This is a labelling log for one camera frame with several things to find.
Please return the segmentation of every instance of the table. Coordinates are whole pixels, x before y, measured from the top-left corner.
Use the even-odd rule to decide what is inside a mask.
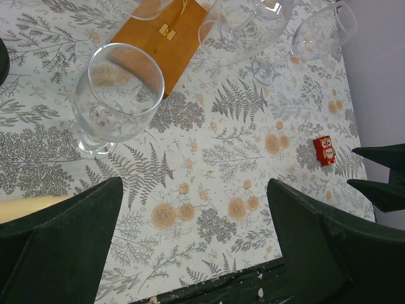
[[[324,5],[296,8],[285,41],[263,56],[286,51],[301,20]],[[87,160],[69,131],[72,87],[125,16],[108,0],[0,0],[0,8],[12,59],[0,88],[0,199],[75,194],[117,175],[125,185],[97,303],[129,303],[280,257],[271,177],[373,220],[370,202],[346,184],[366,175],[351,153],[360,143],[340,51],[289,61],[270,87],[252,80],[249,62],[215,66],[197,51],[149,130]],[[338,159],[327,167],[312,143],[324,135]]]

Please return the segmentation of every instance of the gray wall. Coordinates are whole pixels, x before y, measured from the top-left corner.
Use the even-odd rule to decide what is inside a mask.
[[[361,145],[405,143],[405,0],[345,2],[358,21],[342,49]],[[372,161],[366,171],[371,181],[388,181],[388,169]],[[405,211],[375,211],[379,223],[405,230]]]

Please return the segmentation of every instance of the wine glass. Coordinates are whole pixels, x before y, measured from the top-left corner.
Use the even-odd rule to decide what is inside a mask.
[[[286,28],[294,0],[216,0],[198,38],[217,65],[251,58],[273,44]]]
[[[345,44],[357,32],[357,22],[350,7],[344,2],[333,3],[305,19],[292,38],[290,51],[281,60],[268,63],[255,58],[252,61],[254,78],[268,86],[274,79],[274,68],[287,59],[323,58]]]
[[[128,16],[139,20],[155,19],[173,0],[113,0]]]
[[[124,43],[100,47],[80,72],[72,94],[77,149],[84,157],[100,158],[140,134],[164,89],[159,66],[143,50]]]

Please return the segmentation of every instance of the fern print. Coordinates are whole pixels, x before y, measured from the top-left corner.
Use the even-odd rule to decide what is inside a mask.
[[[334,166],[335,174],[338,174],[345,179],[353,179],[361,169],[363,169],[363,159],[361,156],[353,153],[349,146],[346,150],[337,151],[336,166]]]
[[[122,266],[130,266],[131,263],[149,265],[159,242],[153,237],[139,236],[144,224],[143,216],[134,212],[117,220],[110,251],[114,260]]]
[[[223,258],[222,265],[214,263],[214,262],[208,262],[205,260],[201,260],[202,263],[205,264],[206,268],[208,268],[209,273],[205,273],[202,271],[195,271],[195,270],[192,270],[190,267],[186,267],[187,275],[189,276],[189,279],[191,280],[191,282],[187,282],[183,279],[180,279],[181,285],[189,286],[191,284],[197,284],[200,282],[204,282],[212,277],[220,277],[220,276],[224,276],[225,274],[230,274],[231,272],[237,271],[235,259],[233,261],[232,268],[231,268],[230,262],[228,261],[227,257],[223,253],[222,253],[222,258]]]
[[[62,166],[81,160],[68,130],[36,124],[20,134],[0,132],[0,191],[24,197],[68,195],[74,181]]]
[[[244,239],[237,239],[232,246],[232,252],[247,252],[251,248],[259,249],[267,245],[270,238],[274,238],[274,232],[269,229],[260,229],[259,231],[249,231]]]
[[[232,117],[246,122],[249,118],[253,122],[259,110],[265,111],[268,107],[263,89],[258,89],[253,82],[249,87],[244,81],[238,79],[239,83],[231,82],[227,78],[227,85],[222,84],[222,91],[218,89],[219,98],[215,97],[215,102],[211,111],[226,117]]]
[[[359,137],[359,131],[356,126],[356,118],[353,109],[346,109],[344,112],[345,119],[349,122],[349,132],[354,137]]]
[[[241,139],[242,135],[252,134],[254,127],[251,125],[247,130],[234,130],[229,135],[222,132],[217,139],[225,144],[214,144],[212,148],[202,149],[202,160],[213,167],[218,166],[221,179],[225,183],[231,182],[236,173],[256,170],[258,159],[263,158],[260,149],[250,139]]]
[[[304,98],[306,103],[314,102],[318,111],[321,111],[324,104],[322,89],[323,86],[319,82],[305,75],[304,84],[301,87],[301,98]]]
[[[311,72],[316,73],[319,76],[319,78],[325,78],[328,80],[332,78],[332,75],[328,72],[328,69],[325,68],[324,66],[308,65],[308,68],[311,70]]]
[[[277,98],[269,104],[275,120],[290,120],[301,118],[307,121],[311,118],[311,108],[300,99],[289,99],[282,92],[277,92]]]
[[[57,111],[44,104],[36,104],[30,110],[24,110],[24,107],[25,105],[14,99],[0,101],[0,127],[14,127],[17,121],[36,124],[43,118],[59,117]]]
[[[263,217],[263,223],[266,225],[271,224],[271,215],[270,215],[270,209],[268,205],[265,205],[264,209],[260,210],[260,214]]]
[[[320,136],[321,131],[323,131],[323,127],[318,123],[306,122],[298,126],[298,133],[302,133],[305,136]]]
[[[169,274],[167,273],[165,269],[169,266],[176,266],[177,268],[180,268],[182,263],[181,260],[190,260],[192,257],[193,252],[204,252],[207,249],[207,244],[204,242],[200,243],[191,243],[189,244],[183,251],[180,251],[178,246],[175,246],[169,256],[166,256],[164,253],[161,253],[158,255],[158,257],[155,259],[154,264],[152,265],[152,272],[148,275],[146,280],[142,283],[140,286],[138,293],[142,289],[142,287],[145,285],[147,281],[150,280],[155,280],[157,278],[168,278]]]
[[[139,282],[140,273],[125,275],[125,269],[114,268],[113,270],[104,270],[101,276],[101,284],[96,294],[96,301],[115,291],[117,294],[131,290]]]
[[[124,193],[128,195],[128,208],[131,209],[132,203],[138,196],[140,203],[145,205],[149,193],[158,184],[166,187],[166,177],[168,176],[173,179],[173,170],[169,169],[166,152],[163,152],[163,157],[159,161],[154,146],[152,144],[150,145],[151,157],[149,159],[140,151],[124,144],[124,147],[126,147],[132,155],[131,160],[114,153],[108,155],[109,163],[96,159],[96,165],[101,172],[101,176],[97,175],[88,167],[86,167],[86,174],[88,178],[94,182],[99,182],[101,178],[121,177],[124,185]]]
[[[71,17],[73,21],[78,25],[94,24],[99,29],[113,29],[117,26],[118,21],[109,20],[105,18],[105,14],[99,8],[92,8],[88,5],[76,6],[67,0],[42,0],[42,2],[48,5],[51,11],[55,13],[65,13],[66,11],[72,13]],[[100,1],[102,8],[106,10],[106,4]]]
[[[24,89],[24,85],[21,84],[21,77],[29,77],[31,75],[22,74],[8,74],[8,77],[2,85],[0,85],[0,101],[3,102],[6,99],[11,99],[15,93],[19,93],[21,89]]]
[[[68,74],[67,68],[77,60],[76,43],[88,39],[78,40],[63,28],[52,28],[50,22],[41,16],[22,13],[17,20],[16,26],[20,31],[7,30],[3,38],[8,42],[10,61],[20,67],[26,62],[27,55],[33,54],[40,58],[42,67],[51,73],[51,81],[59,84],[63,76]]]

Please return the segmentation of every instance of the small red block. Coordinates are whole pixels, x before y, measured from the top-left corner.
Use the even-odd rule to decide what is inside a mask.
[[[316,149],[316,158],[322,166],[331,165],[336,162],[336,151],[332,146],[330,136],[323,136],[313,140]]]

